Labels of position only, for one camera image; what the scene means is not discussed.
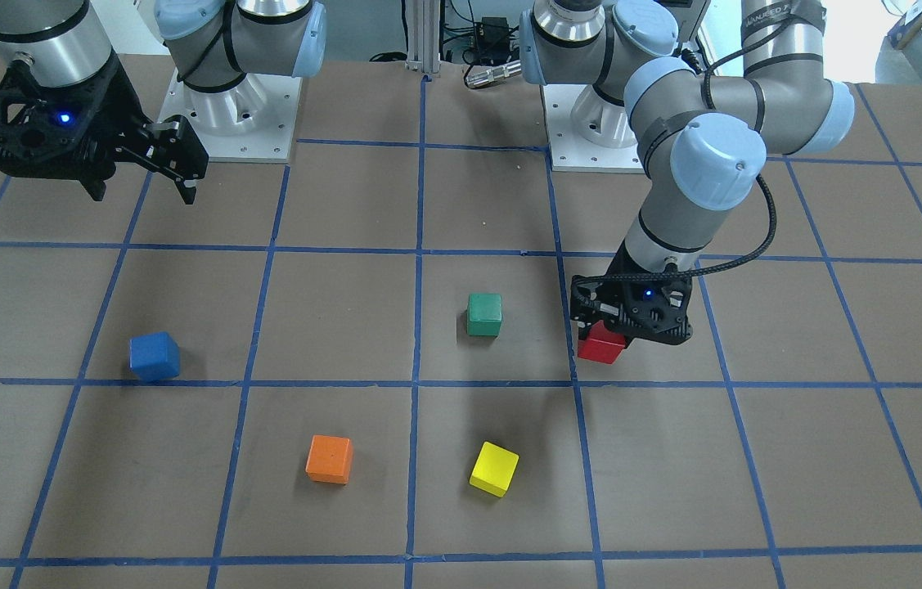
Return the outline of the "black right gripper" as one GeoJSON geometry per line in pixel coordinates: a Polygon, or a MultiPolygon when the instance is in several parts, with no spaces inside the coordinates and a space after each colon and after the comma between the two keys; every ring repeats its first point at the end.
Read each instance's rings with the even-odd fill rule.
{"type": "Polygon", "coordinates": [[[106,180],[124,161],[172,180],[192,205],[209,153],[188,117],[152,123],[144,115],[119,57],[61,88],[39,85],[23,57],[11,61],[0,83],[0,171],[79,182],[101,201],[106,180]]]}

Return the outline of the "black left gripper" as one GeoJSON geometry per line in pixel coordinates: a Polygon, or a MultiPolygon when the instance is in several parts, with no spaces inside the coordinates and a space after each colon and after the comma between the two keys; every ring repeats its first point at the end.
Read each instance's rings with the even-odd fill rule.
{"type": "Polygon", "coordinates": [[[607,273],[570,280],[570,320],[578,324],[578,339],[591,336],[599,325],[620,335],[660,344],[684,344],[693,335],[688,309],[692,272],[666,265],[666,272],[607,273]]]}

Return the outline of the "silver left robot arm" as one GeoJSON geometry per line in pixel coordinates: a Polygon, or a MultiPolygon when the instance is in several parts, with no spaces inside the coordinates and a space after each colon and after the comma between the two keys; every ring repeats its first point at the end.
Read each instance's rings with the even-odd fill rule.
{"type": "Polygon", "coordinates": [[[578,339],[601,326],[625,344],[682,344],[694,264],[770,155],[834,149],[856,103],[827,79],[820,1],[742,2],[739,77],[694,68],[673,14],[655,1],[536,1],[518,40],[525,81],[588,83],[620,106],[650,190],[602,276],[570,282],[578,339]]]}

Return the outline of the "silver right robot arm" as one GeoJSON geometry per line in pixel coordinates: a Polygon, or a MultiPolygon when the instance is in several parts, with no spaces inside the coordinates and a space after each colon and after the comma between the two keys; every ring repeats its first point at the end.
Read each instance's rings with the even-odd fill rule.
{"type": "Polygon", "coordinates": [[[267,127],[266,79],[315,77],[326,27],[318,1],[0,1],[0,171],[101,201],[132,163],[192,204],[211,139],[267,127]]]}

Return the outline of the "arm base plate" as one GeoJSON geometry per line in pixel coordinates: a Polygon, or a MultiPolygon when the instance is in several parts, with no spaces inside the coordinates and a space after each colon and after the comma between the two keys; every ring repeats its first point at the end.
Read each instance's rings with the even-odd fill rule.
{"type": "Polygon", "coordinates": [[[170,77],[159,119],[191,121],[211,163],[288,164],[304,79],[248,74],[220,93],[190,89],[170,77]]]}

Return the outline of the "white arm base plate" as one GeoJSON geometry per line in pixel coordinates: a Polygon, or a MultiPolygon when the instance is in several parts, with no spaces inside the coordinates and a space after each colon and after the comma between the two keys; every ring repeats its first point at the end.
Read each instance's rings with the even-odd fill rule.
{"type": "Polygon", "coordinates": [[[555,171],[644,173],[624,108],[593,86],[551,83],[542,87],[542,103],[555,171]]]}

